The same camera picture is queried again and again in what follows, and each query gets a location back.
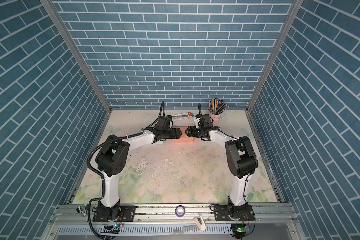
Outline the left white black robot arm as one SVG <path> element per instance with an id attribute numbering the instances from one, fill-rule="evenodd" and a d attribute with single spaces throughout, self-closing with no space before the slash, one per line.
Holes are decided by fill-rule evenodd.
<path id="1" fill-rule="evenodd" d="M 108 136 L 106 141 L 91 153 L 97 153 L 97 168 L 91 166 L 91 160 L 87 162 L 88 168 L 102 180 L 102 196 L 96 199 L 98 206 L 94 209 L 94 221 L 115 222 L 122 218 L 118 194 L 119 174 L 126 165 L 129 151 L 158 141 L 179 139 L 181 135 L 182 131 L 173 127 L 173 117 L 168 115 L 158 117 L 153 127 L 148 126 L 139 133 L 124 137 Z"/>

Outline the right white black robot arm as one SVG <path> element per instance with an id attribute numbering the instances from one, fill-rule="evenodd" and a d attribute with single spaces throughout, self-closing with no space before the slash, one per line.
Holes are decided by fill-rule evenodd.
<path id="1" fill-rule="evenodd" d="M 214 126 L 208 114 L 196 115 L 196 124 L 189 126 L 185 133 L 189 137 L 214 142 L 224 147 L 229 170 L 234 176 L 232 190 L 225 205 L 210 205 L 216 221 L 255 221 L 256 215 L 247 200 L 249 181 L 259 162 L 250 139 L 234 137 Z"/>

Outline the pink paper box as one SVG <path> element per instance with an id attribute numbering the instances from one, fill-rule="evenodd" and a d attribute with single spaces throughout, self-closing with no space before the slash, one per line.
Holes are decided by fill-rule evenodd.
<path id="1" fill-rule="evenodd" d="M 193 143 L 194 137 L 188 137 L 187 135 L 182 135 L 179 139 L 172 139 L 174 144 L 182 144 L 182 143 Z"/>

